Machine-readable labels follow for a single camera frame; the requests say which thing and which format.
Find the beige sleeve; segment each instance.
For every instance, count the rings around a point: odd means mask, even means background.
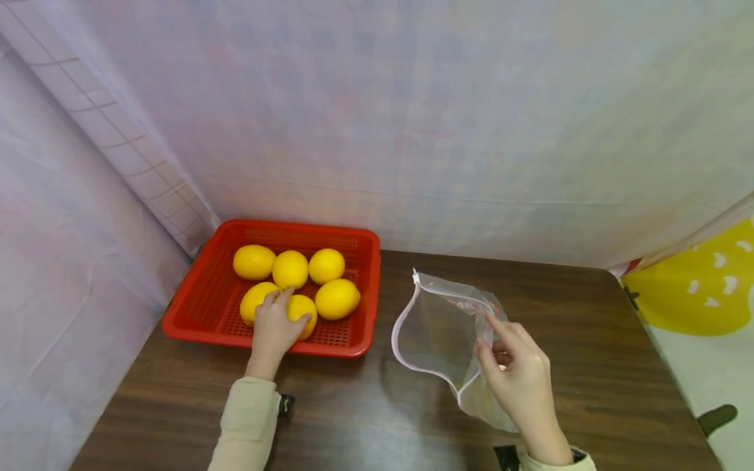
[[[209,471],[262,471],[270,456],[279,404],[275,383],[236,381],[222,413]]]
[[[540,463],[530,457],[526,451],[519,448],[518,453],[521,461],[521,471],[596,471],[597,468],[594,465],[594,461],[592,461],[592,457],[583,450],[579,451],[584,453],[586,457],[578,463],[573,463],[568,466],[550,466]]]

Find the basket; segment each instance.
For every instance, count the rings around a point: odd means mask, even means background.
[[[345,258],[344,278],[354,282],[361,301],[350,316],[317,320],[311,336],[291,347],[292,353],[351,358],[372,345],[379,294],[379,238],[371,231],[290,222],[234,219],[217,228],[197,256],[162,320],[165,335],[179,340],[251,347],[254,329],[238,308],[246,291],[261,281],[249,281],[233,271],[233,256],[249,244],[275,254],[298,250],[306,258],[324,248]],[[296,294],[314,299],[319,286],[308,280]]]

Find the plastic bag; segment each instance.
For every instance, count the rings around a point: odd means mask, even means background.
[[[490,292],[416,270],[413,279],[414,295],[393,327],[393,354],[409,369],[444,379],[466,414],[516,432],[474,356],[477,338],[489,344],[496,340],[485,312],[507,320],[498,299]]]

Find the white backdrop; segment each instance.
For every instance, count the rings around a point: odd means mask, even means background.
[[[221,220],[607,267],[752,189],[747,0],[34,4]]]
[[[189,254],[216,227],[191,187],[27,0],[0,0],[0,34]]]
[[[68,469],[189,266],[0,36],[0,469]]]

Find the wooden table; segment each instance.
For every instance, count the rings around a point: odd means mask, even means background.
[[[279,390],[296,397],[270,470],[499,471],[492,446],[517,436],[466,416],[446,384],[402,367],[393,323],[411,268],[495,293],[552,361],[560,423],[600,471],[720,469],[696,420],[607,272],[383,252],[379,315],[362,359],[289,356]],[[248,350],[190,344],[156,328],[72,469],[203,470],[228,389]]]

